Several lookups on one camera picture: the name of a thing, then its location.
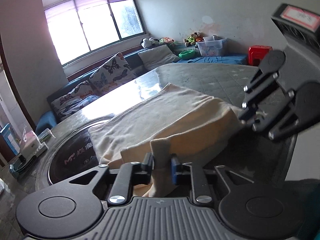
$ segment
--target cushion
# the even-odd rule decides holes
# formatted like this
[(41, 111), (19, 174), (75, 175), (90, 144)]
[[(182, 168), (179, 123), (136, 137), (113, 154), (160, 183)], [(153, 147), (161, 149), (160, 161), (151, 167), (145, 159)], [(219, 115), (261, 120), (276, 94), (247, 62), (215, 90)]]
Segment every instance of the cushion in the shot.
[(62, 121), (98, 98), (89, 81), (83, 81), (66, 95), (54, 100), (51, 105)]
[(138, 53), (147, 70), (153, 70), (156, 67), (178, 62), (180, 58), (174, 55), (168, 46), (159, 46)]
[(122, 53), (119, 52), (100, 66), (90, 76), (89, 82), (96, 87), (100, 95), (105, 95), (136, 77), (137, 75), (130, 68)]

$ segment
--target cloth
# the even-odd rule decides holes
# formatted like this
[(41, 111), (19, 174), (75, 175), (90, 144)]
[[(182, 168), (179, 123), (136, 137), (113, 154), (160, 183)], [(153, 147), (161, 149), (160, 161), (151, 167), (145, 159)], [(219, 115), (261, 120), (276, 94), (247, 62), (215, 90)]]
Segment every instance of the cloth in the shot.
[(169, 83), (153, 97), (88, 131), (97, 159), (111, 169), (142, 162), (145, 153), (152, 152), (152, 185), (136, 187), (135, 194), (159, 197), (175, 188), (170, 154), (205, 165), (242, 128), (239, 111), (219, 98)]
[(228, 53), (227, 56), (196, 57), (189, 60), (181, 59), (177, 63), (224, 63), (224, 64), (247, 65), (248, 55), (239, 54), (239, 53)]

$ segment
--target table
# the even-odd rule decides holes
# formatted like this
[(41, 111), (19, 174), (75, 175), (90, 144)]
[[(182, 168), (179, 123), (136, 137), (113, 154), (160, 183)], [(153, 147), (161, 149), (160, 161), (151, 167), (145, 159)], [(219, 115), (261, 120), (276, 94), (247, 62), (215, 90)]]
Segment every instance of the table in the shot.
[[(109, 92), (59, 123), (52, 129), (54, 137), (47, 141), (49, 150), (43, 153), (23, 176), (15, 180), (8, 170), (9, 164), (13, 163), (17, 157), (0, 171), (0, 178), (6, 185), (6, 189), (0, 195), (1, 240), (16, 240), (22, 237), (15, 219), (17, 204), (27, 194), (45, 186), (43, 180), (46, 178), (47, 170), (44, 169), (44, 166), (53, 158), (57, 149), (74, 133), (90, 124), (107, 122), (115, 114), (156, 94), (168, 82), (220, 97), (228, 103), (241, 106), (244, 98), (242, 87), (247, 83), (249, 77), (253, 76), (256, 69), (243, 65), (212, 63), (164, 65)], [(268, 108), (280, 98), (280, 95), (274, 94), (265, 107)], [(263, 182), (276, 184), (279, 178), (285, 177), (287, 168), (289, 168), (285, 166), (291, 160), (290, 153), (288, 154), (291, 141), (290, 139), (282, 144), (274, 144), (252, 132), (245, 131), (231, 139), (230, 146), (218, 155), (217, 159), (210, 162), (209, 166), (220, 162), (219, 164), (227, 164), (247, 175), (254, 174)]]

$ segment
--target blue bedsheet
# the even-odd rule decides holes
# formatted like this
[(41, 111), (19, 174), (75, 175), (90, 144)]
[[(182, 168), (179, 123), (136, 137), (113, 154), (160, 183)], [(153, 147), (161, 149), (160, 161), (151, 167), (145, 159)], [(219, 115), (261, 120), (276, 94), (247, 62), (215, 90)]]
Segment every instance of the blue bedsheet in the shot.
[(197, 57), (189, 60), (179, 60), (177, 63), (225, 63), (225, 64), (248, 64), (248, 55), (233, 53), (223, 57)]

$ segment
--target label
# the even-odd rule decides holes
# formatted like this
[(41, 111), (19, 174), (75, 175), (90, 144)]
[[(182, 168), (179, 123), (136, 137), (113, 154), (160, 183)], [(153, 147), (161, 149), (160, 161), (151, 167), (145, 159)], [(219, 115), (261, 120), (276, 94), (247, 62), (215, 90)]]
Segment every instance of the label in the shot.
[(315, 32), (320, 25), (319, 15), (290, 5), (287, 6), (280, 16), (281, 18), (296, 23), (312, 32)]

